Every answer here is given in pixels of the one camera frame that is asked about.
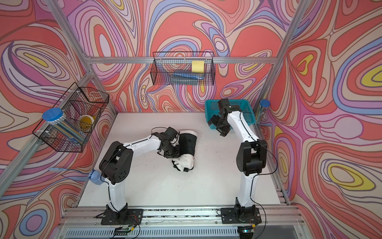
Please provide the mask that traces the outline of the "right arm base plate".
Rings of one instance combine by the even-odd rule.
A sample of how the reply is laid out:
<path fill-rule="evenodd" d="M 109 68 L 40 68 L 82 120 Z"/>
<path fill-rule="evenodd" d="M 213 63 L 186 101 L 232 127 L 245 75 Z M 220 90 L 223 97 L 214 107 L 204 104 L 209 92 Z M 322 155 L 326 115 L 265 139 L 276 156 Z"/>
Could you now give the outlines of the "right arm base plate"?
<path fill-rule="evenodd" d="M 220 215 L 223 224 L 258 225 L 262 223 L 260 211 L 257 207 L 221 208 Z"/>

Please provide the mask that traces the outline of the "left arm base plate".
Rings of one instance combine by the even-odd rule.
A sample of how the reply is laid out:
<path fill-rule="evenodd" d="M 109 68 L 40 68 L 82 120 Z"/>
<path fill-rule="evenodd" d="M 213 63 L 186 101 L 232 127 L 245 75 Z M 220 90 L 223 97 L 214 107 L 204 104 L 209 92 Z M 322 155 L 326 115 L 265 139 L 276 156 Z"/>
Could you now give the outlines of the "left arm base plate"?
<path fill-rule="evenodd" d="M 140 225 L 143 212 L 143 209 L 122 209 L 120 212 L 106 209 L 101 219 L 101 225 Z"/>

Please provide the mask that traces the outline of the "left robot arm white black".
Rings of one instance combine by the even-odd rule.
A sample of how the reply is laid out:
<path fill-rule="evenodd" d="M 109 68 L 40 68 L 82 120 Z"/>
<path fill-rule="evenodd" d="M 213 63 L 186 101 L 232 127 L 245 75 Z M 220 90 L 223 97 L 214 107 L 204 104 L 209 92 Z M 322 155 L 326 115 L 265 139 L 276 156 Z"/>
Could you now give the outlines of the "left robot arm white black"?
<path fill-rule="evenodd" d="M 121 143 L 113 142 L 99 164 L 101 176 L 108 184 L 108 207 L 115 213 L 120 213 L 127 207 L 124 196 L 124 183 L 134 158 L 150 151 L 157 151 L 167 159 L 179 156 L 176 141 L 179 133 L 172 127 L 164 132 L 153 132 L 150 136 L 137 141 Z"/>

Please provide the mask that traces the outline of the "teal plastic basket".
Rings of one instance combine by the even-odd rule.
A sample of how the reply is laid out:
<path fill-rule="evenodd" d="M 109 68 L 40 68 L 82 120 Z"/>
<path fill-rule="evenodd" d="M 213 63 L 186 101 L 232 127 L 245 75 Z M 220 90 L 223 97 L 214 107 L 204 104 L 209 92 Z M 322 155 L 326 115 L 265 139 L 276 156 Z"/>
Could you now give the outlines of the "teal plastic basket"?
<path fill-rule="evenodd" d="M 219 106 L 219 100 L 206 100 L 205 102 L 205 117 L 206 121 L 209 122 L 213 116 L 221 117 Z M 238 105 L 243 112 L 243 117 L 248 125 L 256 123 L 255 115 L 253 113 L 252 107 L 247 100 L 237 100 L 229 99 L 231 106 Z"/>

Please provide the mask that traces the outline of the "black white checkered pillowcase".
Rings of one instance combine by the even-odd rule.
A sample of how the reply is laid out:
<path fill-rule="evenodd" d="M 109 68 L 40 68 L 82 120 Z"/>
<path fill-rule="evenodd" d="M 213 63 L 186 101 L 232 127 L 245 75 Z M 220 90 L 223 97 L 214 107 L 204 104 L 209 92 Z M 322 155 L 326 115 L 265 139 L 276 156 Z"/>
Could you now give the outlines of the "black white checkered pillowcase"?
<path fill-rule="evenodd" d="M 193 170 L 198 133 L 193 130 L 181 130 L 178 140 L 179 157 L 172 160 L 175 169 L 181 172 Z"/>

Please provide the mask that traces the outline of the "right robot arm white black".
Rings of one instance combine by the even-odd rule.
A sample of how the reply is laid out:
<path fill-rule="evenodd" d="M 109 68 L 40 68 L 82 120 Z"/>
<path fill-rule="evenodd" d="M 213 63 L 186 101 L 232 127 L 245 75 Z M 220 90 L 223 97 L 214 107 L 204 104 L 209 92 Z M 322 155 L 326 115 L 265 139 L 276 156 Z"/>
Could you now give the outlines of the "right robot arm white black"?
<path fill-rule="evenodd" d="M 214 126 L 220 136 L 225 137 L 233 130 L 240 140 L 236 165 L 242 176 L 234 208 L 237 215 L 254 214 L 253 196 L 258 177 L 266 166 L 267 144 L 251 130 L 244 117 L 246 112 L 229 99 L 206 101 L 205 112 L 208 125 Z"/>

